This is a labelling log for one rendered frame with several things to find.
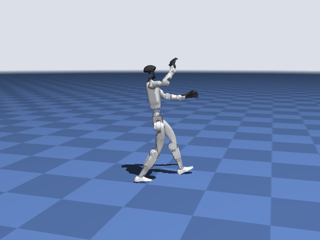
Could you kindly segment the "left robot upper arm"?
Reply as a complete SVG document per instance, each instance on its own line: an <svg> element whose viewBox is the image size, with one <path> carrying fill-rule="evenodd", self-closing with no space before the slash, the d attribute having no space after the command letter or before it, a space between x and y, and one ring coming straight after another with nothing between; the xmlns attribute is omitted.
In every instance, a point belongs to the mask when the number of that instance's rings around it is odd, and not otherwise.
<svg viewBox="0 0 320 240"><path fill-rule="evenodd" d="M171 98L171 96L170 96L169 93L165 93L165 94L164 94L164 92L163 92L161 89L160 89L160 96L161 96L162 98L164 98L165 100L168 100L168 99Z"/></svg>

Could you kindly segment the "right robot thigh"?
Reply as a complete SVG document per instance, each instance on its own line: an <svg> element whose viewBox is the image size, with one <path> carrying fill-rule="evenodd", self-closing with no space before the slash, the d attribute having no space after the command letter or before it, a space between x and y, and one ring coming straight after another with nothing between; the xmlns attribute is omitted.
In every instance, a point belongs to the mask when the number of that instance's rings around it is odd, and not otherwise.
<svg viewBox="0 0 320 240"><path fill-rule="evenodd" d="M165 138L166 138L164 123L160 122L160 120L156 120L156 122L154 122L154 131L157 131L155 135L156 148L151 149L149 151L149 155L151 155L153 151L157 151L159 156L159 154L161 153L164 147Z"/></svg>

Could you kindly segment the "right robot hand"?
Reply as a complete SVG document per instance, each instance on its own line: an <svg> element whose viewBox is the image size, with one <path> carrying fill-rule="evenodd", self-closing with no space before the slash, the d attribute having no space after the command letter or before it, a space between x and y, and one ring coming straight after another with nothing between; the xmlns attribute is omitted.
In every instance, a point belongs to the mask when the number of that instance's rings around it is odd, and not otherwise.
<svg viewBox="0 0 320 240"><path fill-rule="evenodd" d="M170 61L169 66L171 67L173 65L174 68L176 68L175 62L178 60L177 58L174 58Z"/></svg>

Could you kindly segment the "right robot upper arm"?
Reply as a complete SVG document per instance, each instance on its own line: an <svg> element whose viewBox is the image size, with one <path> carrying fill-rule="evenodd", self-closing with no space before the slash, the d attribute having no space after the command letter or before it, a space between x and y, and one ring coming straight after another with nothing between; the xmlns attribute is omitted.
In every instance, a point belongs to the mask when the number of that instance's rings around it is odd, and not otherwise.
<svg viewBox="0 0 320 240"><path fill-rule="evenodd" d="M170 84L170 81L167 79L164 83L161 81L150 81L148 84L148 88L154 90L155 88L168 86Z"/></svg>

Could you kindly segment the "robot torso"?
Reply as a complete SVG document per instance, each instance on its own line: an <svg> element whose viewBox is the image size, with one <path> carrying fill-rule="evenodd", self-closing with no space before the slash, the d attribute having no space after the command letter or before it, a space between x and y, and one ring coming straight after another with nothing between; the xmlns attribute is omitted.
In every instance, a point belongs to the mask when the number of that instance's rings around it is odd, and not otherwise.
<svg viewBox="0 0 320 240"><path fill-rule="evenodd" d="M150 81L153 81L153 80L150 80ZM160 90L160 87L156 87L155 89L148 88L150 81L146 83L146 93L147 93L150 109L154 109L152 113L153 115L152 124L154 126L154 123L156 122L156 120L160 120L160 122L163 123L163 117L161 115L161 112L160 110L157 109L162 107L161 90Z"/></svg>

